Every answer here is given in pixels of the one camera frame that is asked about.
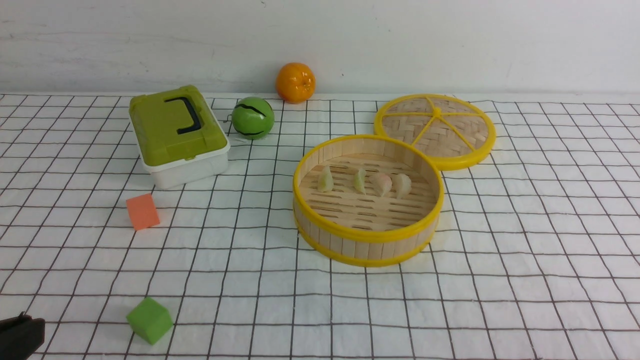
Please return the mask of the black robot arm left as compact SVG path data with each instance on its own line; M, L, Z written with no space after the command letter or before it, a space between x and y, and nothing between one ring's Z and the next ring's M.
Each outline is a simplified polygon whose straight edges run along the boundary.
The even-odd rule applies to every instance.
M0 358L27 360L45 340L46 321L26 312L0 321Z

